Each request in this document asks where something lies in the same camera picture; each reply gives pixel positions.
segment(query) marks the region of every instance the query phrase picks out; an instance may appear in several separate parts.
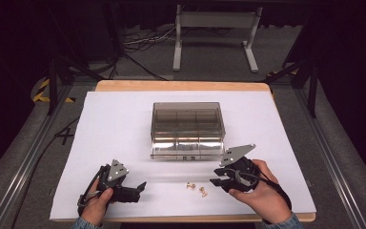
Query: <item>small screw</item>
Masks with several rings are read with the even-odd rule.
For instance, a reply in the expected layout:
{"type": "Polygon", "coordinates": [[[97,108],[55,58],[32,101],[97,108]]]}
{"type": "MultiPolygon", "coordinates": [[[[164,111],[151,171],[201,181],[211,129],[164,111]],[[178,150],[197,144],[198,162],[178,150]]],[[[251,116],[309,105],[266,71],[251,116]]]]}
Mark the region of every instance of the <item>small screw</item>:
{"type": "Polygon", "coordinates": [[[208,195],[208,193],[205,191],[204,187],[201,187],[199,190],[203,194],[203,197],[208,195]]]}
{"type": "Polygon", "coordinates": [[[186,187],[187,187],[187,188],[192,188],[192,189],[194,189],[194,188],[195,188],[195,184],[190,183],[190,182],[187,182],[186,187]]]}

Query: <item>clear plastic box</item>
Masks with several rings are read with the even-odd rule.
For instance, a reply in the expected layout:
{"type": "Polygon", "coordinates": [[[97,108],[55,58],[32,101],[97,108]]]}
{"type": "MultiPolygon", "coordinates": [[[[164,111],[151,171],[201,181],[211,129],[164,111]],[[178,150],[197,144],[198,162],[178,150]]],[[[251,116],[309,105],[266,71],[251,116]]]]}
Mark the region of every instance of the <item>clear plastic box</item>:
{"type": "Polygon", "coordinates": [[[224,152],[224,136],[224,122],[217,102],[153,104],[153,159],[220,158],[224,152]]]}

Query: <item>metal frame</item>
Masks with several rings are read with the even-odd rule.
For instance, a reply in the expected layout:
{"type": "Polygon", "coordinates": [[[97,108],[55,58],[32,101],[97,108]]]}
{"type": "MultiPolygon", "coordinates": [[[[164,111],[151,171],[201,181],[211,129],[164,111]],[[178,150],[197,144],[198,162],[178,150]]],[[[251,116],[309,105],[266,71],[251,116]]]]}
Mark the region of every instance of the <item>metal frame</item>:
{"type": "Polygon", "coordinates": [[[256,12],[205,12],[205,11],[182,11],[180,5],[176,10],[176,43],[174,47],[173,70],[180,71],[182,54],[182,27],[221,27],[221,28],[244,28],[250,29],[248,40],[243,41],[243,48],[252,73],[258,72],[254,59],[252,44],[260,20],[262,8],[256,12]]]}

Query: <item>white paper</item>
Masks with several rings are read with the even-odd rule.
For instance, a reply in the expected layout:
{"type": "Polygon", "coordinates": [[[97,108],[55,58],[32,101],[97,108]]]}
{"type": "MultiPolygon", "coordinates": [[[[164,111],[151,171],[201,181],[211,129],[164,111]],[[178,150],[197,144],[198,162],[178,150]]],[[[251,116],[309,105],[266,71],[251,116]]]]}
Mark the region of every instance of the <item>white paper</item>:
{"type": "Polygon", "coordinates": [[[154,102],[219,102],[226,148],[253,143],[248,158],[263,159],[289,195],[295,213],[316,211],[270,92],[92,92],[88,93],[70,156],[54,197],[52,220],[76,219],[76,202],[101,165],[116,158],[129,173],[123,186],[147,181],[137,203],[111,204],[106,218],[252,214],[210,178],[219,161],[151,159],[154,102]],[[187,182],[203,186],[186,188],[187,182]]]}

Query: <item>gray carpet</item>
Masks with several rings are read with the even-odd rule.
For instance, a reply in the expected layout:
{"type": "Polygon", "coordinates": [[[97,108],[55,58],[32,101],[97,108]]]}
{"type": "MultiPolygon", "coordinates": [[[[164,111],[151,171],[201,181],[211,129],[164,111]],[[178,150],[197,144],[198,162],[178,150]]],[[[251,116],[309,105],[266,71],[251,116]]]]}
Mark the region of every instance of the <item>gray carpet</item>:
{"type": "MultiPolygon", "coordinates": [[[[259,73],[251,73],[245,53],[240,42],[247,33],[232,30],[224,35],[208,31],[191,31],[183,37],[183,54],[181,71],[172,71],[174,42],[166,41],[157,44],[144,52],[130,53],[135,60],[159,75],[167,75],[173,80],[194,81],[240,81],[251,82],[260,80],[271,71],[280,70],[280,66],[290,47],[293,45],[300,28],[261,28],[257,31],[254,41],[254,56],[259,73]]],[[[126,58],[117,62],[118,78],[142,79],[148,76],[142,69],[126,58]]],[[[344,202],[333,182],[321,147],[309,123],[308,116],[303,112],[302,104],[295,91],[286,84],[291,77],[284,77],[272,85],[274,100],[283,121],[288,138],[302,173],[308,180],[310,191],[316,206],[316,220],[303,223],[305,228],[354,228],[344,202]]],[[[63,129],[68,123],[81,114],[86,92],[94,90],[93,83],[88,80],[77,80],[71,88],[69,97],[75,97],[74,103],[65,103],[49,129],[43,145],[63,129]]],[[[0,201],[5,195],[14,174],[31,147],[41,123],[46,117],[49,104],[38,102],[30,114],[28,121],[12,142],[8,151],[0,160],[0,201]]],[[[342,174],[345,176],[351,192],[356,198],[366,221],[366,167],[344,133],[328,103],[324,92],[318,89],[316,115],[328,144],[342,174]]],[[[71,125],[70,134],[74,134],[77,123],[71,125]]],[[[30,184],[30,189],[22,205],[15,228],[70,228],[70,223],[49,221],[51,204],[55,188],[71,149],[72,137],[58,137],[45,152],[30,184]]],[[[10,208],[3,228],[10,228],[20,198],[10,208]]],[[[200,228],[204,225],[193,225],[200,228]]],[[[119,223],[105,223],[105,228],[119,228],[119,223]]]]}

